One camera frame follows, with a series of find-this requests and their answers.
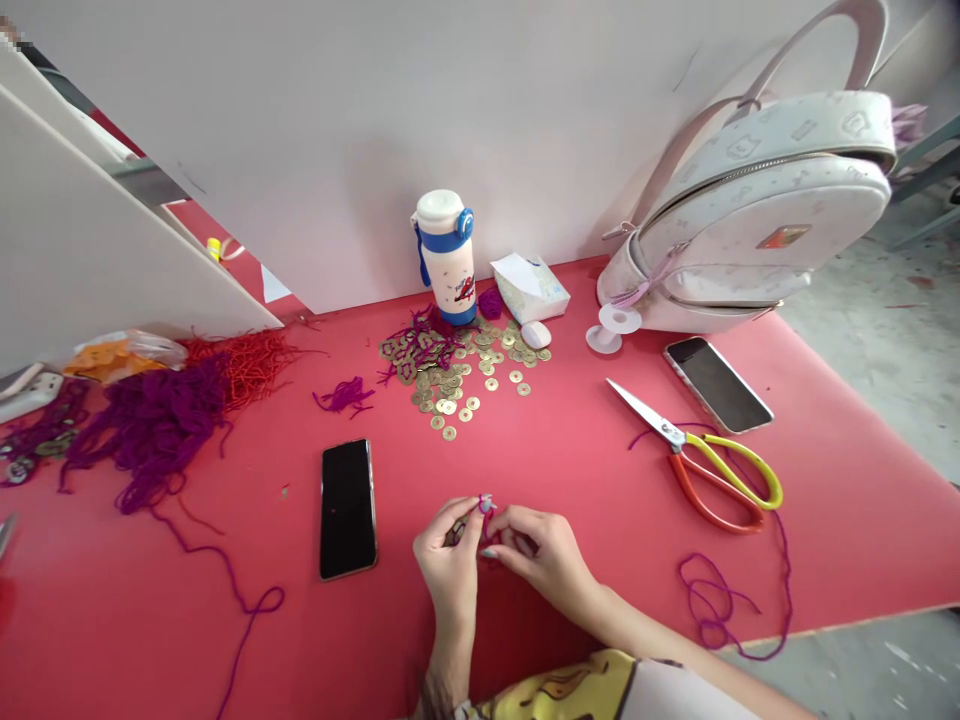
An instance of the backpack handle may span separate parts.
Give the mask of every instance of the backpack handle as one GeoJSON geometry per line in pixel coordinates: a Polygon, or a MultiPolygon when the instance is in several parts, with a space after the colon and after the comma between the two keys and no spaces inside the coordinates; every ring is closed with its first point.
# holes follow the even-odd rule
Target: backpack handle
{"type": "Polygon", "coordinates": [[[727,124],[736,122],[747,116],[750,106],[760,107],[759,97],[766,88],[770,78],[780,68],[780,63],[794,46],[800,42],[817,25],[827,18],[837,15],[846,15],[857,24],[857,50],[853,57],[853,66],[847,78],[845,90],[862,90],[870,82],[877,60],[880,58],[880,47],[887,32],[887,7],[883,0],[838,0],[830,7],[813,18],[800,28],[787,44],[780,48],[773,59],[753,81],[753,85],[743,94],[737,104],[737,112],[727,121],[727,124]]]}
{"type": "Polygon", "coordinates": [[[780,67],[783,58],[790,52],[803,37],[813,28],[822,23],[829,17],[835,15],[846,15],[857,24],[857,50],[853,59],[853,67],[850,68],[850,77],[847,78],[847,90],[861,90],[870,81],[873,75],[877,59],[880,57],[880,46],[883,45],[883,38],[887,31],[887,8],[883,0],[837,0],[833,5],[826,8],[813,20],[798,30],[786,45],[774,55],[773,59],[767,63],[767,66],[760,73],[760,76],[754,80],[753,85],[741,97],[726,98],[718,100],[706,110],[698,113],[692,120],[684,125],[676,135],[667,144],[657,167],[647,181],[640,195],[636,210],[633,213],[631,223],[621,223],[618,227],[603,236],[604,240],[610,240],[620,237],[643,224],[647,215],[653,209],[654,203],[663,192],[663,189],[670,182],[674,171],[680,164],[681,158],[687,148],[693,143],[696,136],[704,129],[707,123],[724,107],[730,103],[737,103],[737,111],[730,117],[725,125],[746,117],[750,113],[753,105],[760,107],[760,101],[757,99],[760,93],[766,88],[770,78],[780,67]]]}

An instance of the pile of coins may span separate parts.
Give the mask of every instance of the pile of coins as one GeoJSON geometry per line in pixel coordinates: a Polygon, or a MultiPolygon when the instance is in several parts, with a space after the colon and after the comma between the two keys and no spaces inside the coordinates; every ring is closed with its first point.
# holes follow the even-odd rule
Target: pile of coins
{"type": "MultiPolygon", "coordinates": [[[[421,413],[431,416],[430,427],[440,430],[448,442],[457,437],[453,417],[456,416],[461,423],[468,423],[480,408],[478,397],[467,397],[464,401],[464,378],[473,372],[469,363],[471,355],[479,356],[477,370],[486,376],[484,387],[490,392],[500,387],[499,380],[493,375],[497,365],[508,358],[532,369],[538,362],[547,362],[552,357],[547,349],[535,351],[530,348],[523,341],[520,326],[514,320],[507,323],[506,329],[494,327],[486,320],[474,321],[458,328],[452,340],[444,339],[439,333],[434,337],[431,333],[433,331],[419,330],[415,334],[408,331],[385,340],[380,343],[380,357],[394,364],[404,385],[415,385],[416,391],[410,396],[410,402],[421,413]],[[495,347],[498,341],[499,350],[495,347]],[[443,359],[451,359],[452,354],[454,362],[449,363],[448,369],[440,367],[441,355],[432,356],[434,348],[448,353],[443,359]]],[[[518,395],[526,397],[530,394],[530,385],[523,381],[520,370],[512,371],[509,378],[516,385],[518,395]]]]}

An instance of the water bottle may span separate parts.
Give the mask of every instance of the water bottle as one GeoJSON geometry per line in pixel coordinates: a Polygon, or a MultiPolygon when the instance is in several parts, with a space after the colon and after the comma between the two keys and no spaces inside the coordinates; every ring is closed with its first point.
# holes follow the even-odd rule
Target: water bottle
{"type": "Polygon", "coordinates": [[[420,277],[433,287],[440,315],[451,325],[477,316],[473,283],[473,210],[452,190],[433,190],[417,202],[410,224],[417,233],[420,277]]]}

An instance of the orange scissors handle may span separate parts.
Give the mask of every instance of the orange scissors handle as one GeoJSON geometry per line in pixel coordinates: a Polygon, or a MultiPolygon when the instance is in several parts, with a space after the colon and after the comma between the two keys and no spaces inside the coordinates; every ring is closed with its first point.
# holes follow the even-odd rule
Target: orange scissors handle
{"type": "Polygon", "coordinates": [[[687,496],[687,500],[690,501],[690,504],[693,505],[701,515],[718,528],[737,535],[752,535],[763,529],[764,518],[763,511],[760,507],[726,480],[714,475],[706,468],[697,465],[682,452],[671,454],[670,464],[673,466],[673,472],[677,476],[677,480],[680,481],[680,489],[683,490],[683,494],[687,496]],[[688,470],[695,472],[731,500],[745,507],[750,512],[750,523],[747,525],[737,525],[736,523],[724,520],[704,505],[703,501],[697,495],[696,490],[693,489],[693,483],[690,482],[688,470]]]}

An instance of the white partition board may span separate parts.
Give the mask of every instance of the white partition board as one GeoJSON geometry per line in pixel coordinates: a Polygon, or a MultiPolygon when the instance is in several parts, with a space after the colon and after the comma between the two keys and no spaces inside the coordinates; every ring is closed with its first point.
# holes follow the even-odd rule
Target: white partition board
{"type": "MultiPolygon", "coordinates": [[[[666,140],[828,4],[742,0],[8,0],[11,19],[312,310],[422,288],[409,217],[476,211],[510,251],[602,252],[666,140]]],[[[892,47],[930,5],[891,0],[892,47]]],[[[842,85],[811,34],[780,95],[842,85]]]]}
{"type": "Polygon", "coordinates": [[[139,327],[234,335],[277,319],[0,83],[0,375],[139,327]]]}

